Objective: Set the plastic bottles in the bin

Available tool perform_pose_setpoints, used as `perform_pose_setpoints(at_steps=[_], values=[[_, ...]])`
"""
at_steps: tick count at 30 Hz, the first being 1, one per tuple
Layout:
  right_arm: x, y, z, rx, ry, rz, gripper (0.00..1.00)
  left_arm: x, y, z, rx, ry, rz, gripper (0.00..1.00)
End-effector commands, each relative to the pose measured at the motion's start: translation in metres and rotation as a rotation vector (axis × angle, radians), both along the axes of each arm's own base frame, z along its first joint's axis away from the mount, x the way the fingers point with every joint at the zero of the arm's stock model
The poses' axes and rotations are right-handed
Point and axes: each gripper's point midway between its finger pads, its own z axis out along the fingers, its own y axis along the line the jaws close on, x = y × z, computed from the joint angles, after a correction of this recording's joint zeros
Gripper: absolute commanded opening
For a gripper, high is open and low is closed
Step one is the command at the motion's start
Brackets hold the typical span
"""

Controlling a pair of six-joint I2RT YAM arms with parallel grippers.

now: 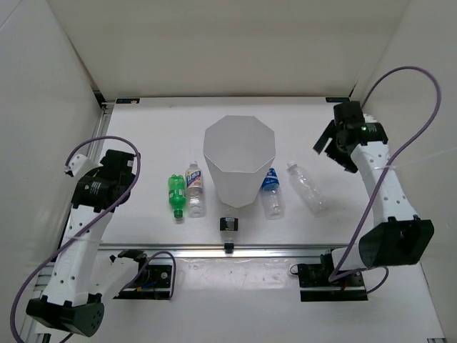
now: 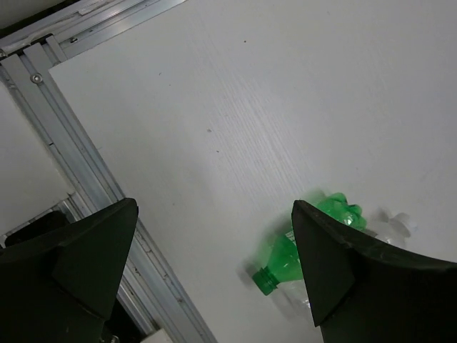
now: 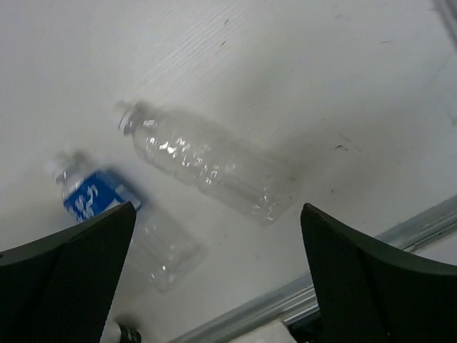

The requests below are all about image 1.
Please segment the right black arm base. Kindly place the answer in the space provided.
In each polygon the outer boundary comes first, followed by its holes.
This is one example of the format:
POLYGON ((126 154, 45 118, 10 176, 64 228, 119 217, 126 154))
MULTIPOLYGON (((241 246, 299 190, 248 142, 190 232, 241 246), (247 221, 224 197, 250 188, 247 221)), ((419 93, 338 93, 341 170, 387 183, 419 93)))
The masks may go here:
POLYGON ((289 273, 298 277, 301 302, 363 302, 368 300, 361 272, 354 272, 336 281, 328 278, 333 272, 330 254, 322 254, 313 264, 294 264, 289 273))

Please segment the clear bottle blue label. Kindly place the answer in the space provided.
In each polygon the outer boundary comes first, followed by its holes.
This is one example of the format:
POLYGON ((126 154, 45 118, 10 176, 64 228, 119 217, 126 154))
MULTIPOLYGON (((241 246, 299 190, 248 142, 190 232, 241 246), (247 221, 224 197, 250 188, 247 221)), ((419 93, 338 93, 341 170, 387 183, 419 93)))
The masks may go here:
POLYGON ((278 175, 274 168, 270 168, 260 188, 261 201, 266 218, 280 219, 285 212, 285 205, 280 188, 278 175))

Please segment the green plastic bottle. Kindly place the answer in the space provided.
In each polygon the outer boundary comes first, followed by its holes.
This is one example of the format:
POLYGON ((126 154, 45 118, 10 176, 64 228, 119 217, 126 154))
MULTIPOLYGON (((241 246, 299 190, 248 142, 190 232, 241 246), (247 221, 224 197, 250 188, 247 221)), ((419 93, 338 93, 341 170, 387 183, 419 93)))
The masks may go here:
POLYGON ((182 219, 186 206, 186 183, 182 175, 172 174, 168 179, 169 205, 175 219, 182 219))

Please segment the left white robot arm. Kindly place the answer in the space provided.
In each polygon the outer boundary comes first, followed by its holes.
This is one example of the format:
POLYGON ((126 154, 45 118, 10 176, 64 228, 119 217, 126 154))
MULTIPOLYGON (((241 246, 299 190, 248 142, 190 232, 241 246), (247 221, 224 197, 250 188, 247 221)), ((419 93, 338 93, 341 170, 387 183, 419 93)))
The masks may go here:
POLYGON ((99 163, 79 154, 69 175, 78 177, 71 199, 66 249, 55 258, 51 279, 40 297, 29 300, 26 313, 45 327, 92 337, 104 317, 105 303, 125 285, 141 286, 150 269, 139 259, 121 253, 101 272, 94 264, 101 238, 114 214, 111 205, 128 194, 134 180, 134 155, 108 150, 99 163))

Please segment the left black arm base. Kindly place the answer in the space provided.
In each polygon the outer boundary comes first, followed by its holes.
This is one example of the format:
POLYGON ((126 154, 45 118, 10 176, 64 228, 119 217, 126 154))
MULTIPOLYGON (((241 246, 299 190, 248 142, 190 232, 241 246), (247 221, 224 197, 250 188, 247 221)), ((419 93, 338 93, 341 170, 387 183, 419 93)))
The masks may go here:
POLYGON ((150 264, 133 286, 122 290, 116 299, 125 300, 170 300, 174 293, 176 263, 150 264))

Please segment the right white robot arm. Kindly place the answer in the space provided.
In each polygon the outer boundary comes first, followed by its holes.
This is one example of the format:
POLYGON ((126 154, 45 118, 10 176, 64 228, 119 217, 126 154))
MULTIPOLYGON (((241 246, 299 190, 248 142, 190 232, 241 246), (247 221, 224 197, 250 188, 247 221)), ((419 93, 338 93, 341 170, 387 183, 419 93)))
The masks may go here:
POLYGON ((391 168, 383 126, 368 119, 359 102, 345 101, 334 106, 333 119, 313 148, 360 174, 369 196, 348 246, 332 250, 331 261, 321 267, 322 280, 336 286, 351 272, 417 264, 434 226, 419 217, 391 168))

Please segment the clear unlabelled plastic bottle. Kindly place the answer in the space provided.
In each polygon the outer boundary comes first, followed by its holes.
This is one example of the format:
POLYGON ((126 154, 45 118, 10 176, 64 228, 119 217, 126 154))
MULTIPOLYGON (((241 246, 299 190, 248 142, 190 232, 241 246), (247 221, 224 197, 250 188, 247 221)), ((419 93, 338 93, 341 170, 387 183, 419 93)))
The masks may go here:
POLYGON ((323 216, 327 210, 327 201, 311 174, 294 161, 287 163, 287 172, 292 188, 311 213, 316 217, 323 216))

